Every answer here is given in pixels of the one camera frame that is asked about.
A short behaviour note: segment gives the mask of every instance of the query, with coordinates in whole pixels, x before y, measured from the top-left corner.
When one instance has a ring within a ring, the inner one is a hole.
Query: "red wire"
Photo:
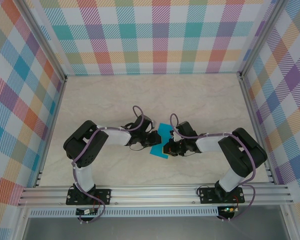
[[[94,202],[93,202],[93,207],[92,207],[92,210],[93,211],[95,211],[95,205],[96,205],[96,200],[94,200]]]
[[[236,195],[233,195],[233,197],[236,199],[236,208],[239,206],[239,199]]]

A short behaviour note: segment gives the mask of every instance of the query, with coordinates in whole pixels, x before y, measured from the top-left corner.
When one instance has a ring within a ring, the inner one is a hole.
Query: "enclosure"
[[[162,143],[103,146],[109,205],[80,224],[96,203],[66,204],[64,143],[87,120],[134,123],[134,105]],[[241,219],[198,194],[232,169],[222,151],[164,153],[172,113],[266,151]],[[82,237],[300,239],[300,0],[0,0],[0,240]]]

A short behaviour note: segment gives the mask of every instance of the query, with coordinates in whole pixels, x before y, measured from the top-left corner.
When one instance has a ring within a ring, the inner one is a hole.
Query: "plaid backdrop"
[[[254,22],[263,17],[258,13],[270,1],[33,2],[38,0],[27,0],[64,70],[90,75],[237,72],[248,49],[242,52],[243,46],[255,35]]]
[[[300,219],[300,0],[289,1],[246,83],[270,161]]]
[[[268,9],[266,10],[265,15],[263,16],[263,19],[262,19],[262,21],[261,21],[261,23],[260,23],[257,31],[255,32],[255,34],[253,36],[253,39],[252,39],[252,41],[251,41],[251,43],[249,45],[249,48],[248,48],[248,50],[246,51],[246,53],[244,55],[243,61],[241,62],[241,65],[240,65],[240,67],[238,69],[238,72],[242,72],[242,70],[243,70],[243,68],[244,68],[244,66],[245,66],[245,64],[247,62],[247,59],[250,56],[251,51],[254,49],[254,47],[255,47],[255,45],[257,43],[257,40],[260,37],[260,34],[264,30],[266,22],[268,21],[269,17],[271,16],[272,11],[274,10],[274,7],[275,7],[277,1],[278,0],[271,0],[271,3],[269,5]]]
[[[0,240],[31,187],[61,81],[12,0],[0,0]]]

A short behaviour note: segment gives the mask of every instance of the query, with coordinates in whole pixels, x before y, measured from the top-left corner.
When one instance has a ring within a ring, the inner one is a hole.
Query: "blue cloth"
[[[160,123],[158,134],[161,136],[161,144],[155,145],[151,148],[150,154],[167,159],[168,155],[163,153],[164,145],[171,139],[170,131],[172,127],[169,124]]]

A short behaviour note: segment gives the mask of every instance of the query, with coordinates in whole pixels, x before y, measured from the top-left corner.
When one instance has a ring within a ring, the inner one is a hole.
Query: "blue object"
[[[150,154],[168,159],[168,155],[163,153],[164,145],[171,139],[170,131],[172,127],[169,124],[160,123],[158,134],[161,136],[161,144],[155,145],[151,148]]]
[[[20,77],[25,81],[27,79],[28,73],[30,71],[30,67],[26,64],[21,56],[18,57],[14,70],[20,75]]]

